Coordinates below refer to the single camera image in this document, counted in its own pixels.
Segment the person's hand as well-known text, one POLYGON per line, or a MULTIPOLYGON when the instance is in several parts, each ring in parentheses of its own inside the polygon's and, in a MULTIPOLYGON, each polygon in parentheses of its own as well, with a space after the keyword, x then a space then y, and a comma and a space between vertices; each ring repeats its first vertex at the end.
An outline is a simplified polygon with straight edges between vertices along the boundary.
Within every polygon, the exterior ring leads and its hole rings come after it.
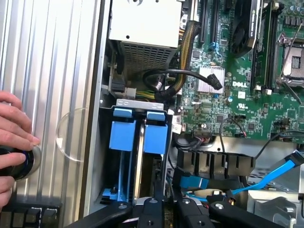
MULTIPOLYGON (((14 94, 0 91, 0 145, 30 151, 40 140, 32 135, 32 122, 23 112, 22 102, 14 94)), ((26 156, 12 152, 0 156, 0 169, 20 165, 26 156)), ((0 211, 11 198, 15 180, 11 176, 0 177, 0 211)))

